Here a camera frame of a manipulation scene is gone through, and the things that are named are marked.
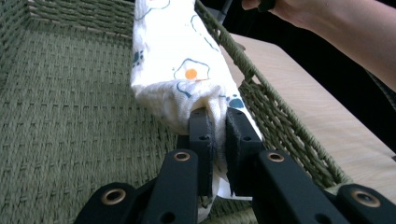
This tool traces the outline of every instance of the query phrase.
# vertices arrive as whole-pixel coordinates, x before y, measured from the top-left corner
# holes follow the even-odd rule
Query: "wicker texture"
[[[130,93],[133,8],[1,1],[0,223],[72,223],[100,186],[139,187],[174,149],[177,137]],[[224,28],[197,11],[247,75],[241,91],[266,145],[287,150],[323,188],[348,182]],[[207,222],[255,221],[248,203],[215,200]]]

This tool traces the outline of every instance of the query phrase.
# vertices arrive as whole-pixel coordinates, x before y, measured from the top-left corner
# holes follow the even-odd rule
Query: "orange dot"
[[[197,77],[197,71],[193,68],[186,71],[186,79],[195,79]]]

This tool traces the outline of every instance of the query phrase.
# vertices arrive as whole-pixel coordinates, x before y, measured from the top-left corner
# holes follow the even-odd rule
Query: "table surface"
[[[240,35],[233,39],[346,174],[396,203],[395,153],[280,47]],[[224,49],[223,54],[239,85],[242,73]]]

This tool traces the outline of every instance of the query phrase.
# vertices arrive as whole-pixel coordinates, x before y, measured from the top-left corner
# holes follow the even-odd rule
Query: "woven basket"
[[[99,187],[155,177],[177,136],[129,90],[134,5],[0,4],[0,223],[72,223]],[[240,91],[265,145],[288,151],[323,189],[349,182],[225,29],[196,10],[245,74]],[[217,199],[207,222],[255,217],[248,203]]]

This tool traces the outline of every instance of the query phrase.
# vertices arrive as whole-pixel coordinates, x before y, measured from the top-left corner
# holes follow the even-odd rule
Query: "finger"
[[[242,8],[244,10],[252,9],[258,7],[260,4],[260,0],[243,0],[242,1]]]

